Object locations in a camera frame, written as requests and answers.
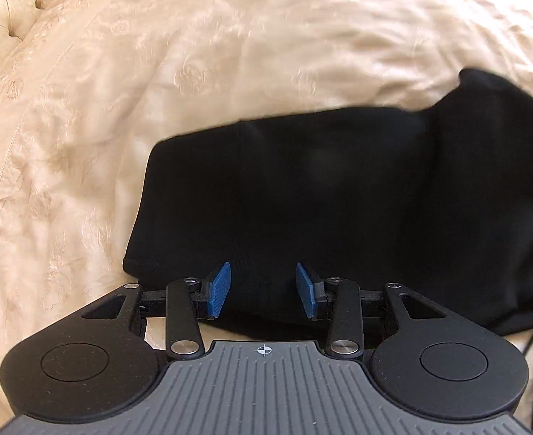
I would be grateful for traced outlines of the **black pants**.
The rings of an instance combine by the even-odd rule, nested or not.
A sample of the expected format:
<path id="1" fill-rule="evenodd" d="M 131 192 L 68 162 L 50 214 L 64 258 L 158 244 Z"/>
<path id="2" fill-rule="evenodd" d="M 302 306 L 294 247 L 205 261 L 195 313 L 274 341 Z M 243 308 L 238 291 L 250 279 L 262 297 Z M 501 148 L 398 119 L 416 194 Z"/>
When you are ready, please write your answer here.
<path id="1" fill-rule="evenodd" d="M 242 121 L 153 147 L 123 268 L 148 289 L 229 263 L 219 325 L 302 340 L 298 263 L 397 282 L 500 335 L 533 328 L 533 97 L 462 70 L 432 107 Z"/>

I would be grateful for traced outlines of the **cream embroidered bedspread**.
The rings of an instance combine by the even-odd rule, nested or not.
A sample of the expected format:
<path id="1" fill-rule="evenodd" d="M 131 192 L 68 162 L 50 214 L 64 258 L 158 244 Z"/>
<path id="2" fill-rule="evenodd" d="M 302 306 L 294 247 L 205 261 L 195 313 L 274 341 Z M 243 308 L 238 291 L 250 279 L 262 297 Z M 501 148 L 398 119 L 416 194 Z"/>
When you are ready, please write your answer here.
<path id="1" fill-rule="evenodd" d="M 533 94 L 533 0 L 53 0 L 0 66 L 0 363 L 124 284 L 159 140 L 424 108 L 466 66 Z M 0 387 L 0 427 L 11 415 Z"/>

